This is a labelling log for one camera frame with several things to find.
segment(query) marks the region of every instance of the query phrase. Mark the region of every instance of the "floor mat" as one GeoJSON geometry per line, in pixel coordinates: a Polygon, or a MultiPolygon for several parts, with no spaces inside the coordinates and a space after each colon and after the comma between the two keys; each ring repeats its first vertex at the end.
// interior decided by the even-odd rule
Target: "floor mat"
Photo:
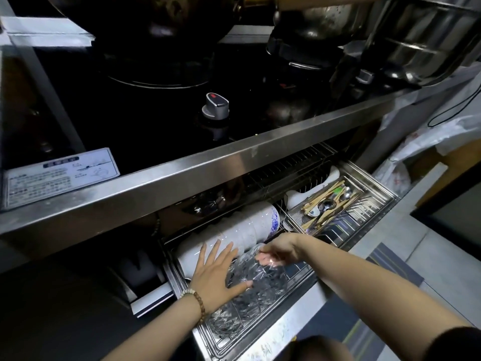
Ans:
{"type": "MultiPolygon", "coordinates": [[[[382,243],[369,255],[367,260],[397,273],[416,286],[420,286],[424,280],[382,243]]],[[[315,335],[343,342],[356,361],[376,361],[384,348],[384,342],[337,295],[331,297],[306,324],[297,335],[297,340],[315,335]]]]}

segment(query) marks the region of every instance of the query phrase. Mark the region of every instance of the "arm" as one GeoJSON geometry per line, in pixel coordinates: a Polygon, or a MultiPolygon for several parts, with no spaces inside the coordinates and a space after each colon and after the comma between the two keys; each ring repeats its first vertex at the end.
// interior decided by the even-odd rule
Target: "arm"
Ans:
{"type": "MultiPolygon", "coordinates": [[[[252,286],[252,281],[246,281],[230,289],[225,287],[227,270],[232,259],[237,255],[237,249],[232,251],[233,243],[230,243],[215,258],[219,246],[220,241],[217,241],[205,264],[206,245],[202,246],[189,286],[201,297],[206,314],[216,311],[252,286]]],[[[197,299],[193,295],[187,294],[110,352],[104,361],[168,360],[200,319],[201,307],[197,299]]]]}
{"type": "Polygon", "coordinates": [[[261,251],[306,261],[401,359],[422,359],[439,335],[470,326],[409,281],[309,235],[283,234],[261,251]]]}

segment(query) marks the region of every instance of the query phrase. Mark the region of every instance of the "hand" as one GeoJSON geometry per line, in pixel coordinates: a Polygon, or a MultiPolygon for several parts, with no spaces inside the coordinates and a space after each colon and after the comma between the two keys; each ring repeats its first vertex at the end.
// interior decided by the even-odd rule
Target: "hand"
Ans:
{"type": "Polygon", "coordinates": [[[282,233],[274,238],[260,249],[260,252],[270,256],[263,261],[271,261],[274,265],[282,266],[301,262],[303,259],[299,246],[300,236],[302,235],[296,233],[282,233]]]}
{"type": "Polygon", "coordinates": [[[205,264],[206,244],[204,243],[201,248],[197,267],[190,282],[190,288],[197,291],[197,294],[201,297],[207,314],[212,314],[225,303],[252,287],[252,281],[245,281],[230,289],[225,287],[227,270],[237,255],[237,248],[232,251],[233,245],[233,242],[229,243],[219,256],[215,258],[220,246],[220,241],[217,241],[207,257],[205,264]]]}

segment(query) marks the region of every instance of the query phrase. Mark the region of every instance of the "sticker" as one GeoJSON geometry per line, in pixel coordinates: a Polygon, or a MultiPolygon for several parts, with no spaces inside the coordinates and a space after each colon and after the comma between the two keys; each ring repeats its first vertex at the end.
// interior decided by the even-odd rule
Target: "sticker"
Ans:
{"type": "Polygon", "coordinates": [[[34,203],[119,175],[109,148],[14,168],[4,173],[3,209],[34,203]]]}

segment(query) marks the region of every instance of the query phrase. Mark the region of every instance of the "black glass stovetop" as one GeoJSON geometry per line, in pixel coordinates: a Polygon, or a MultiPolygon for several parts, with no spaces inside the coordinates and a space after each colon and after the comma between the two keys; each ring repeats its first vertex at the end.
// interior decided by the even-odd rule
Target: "black glass stovetop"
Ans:
{"type": "Polygon", "coordinates": [[[110,148],[121,174],[357,102],[333,99],[332,71],[292,69],[270,56],[262,44],[218,44],[211,81],[181,89],[115,81],[99,70],[88,48],[36,52],[86,149],[110,148]],[[213,123],[203,117],[208,92],[229,100],[227,120],[213,123]]]}

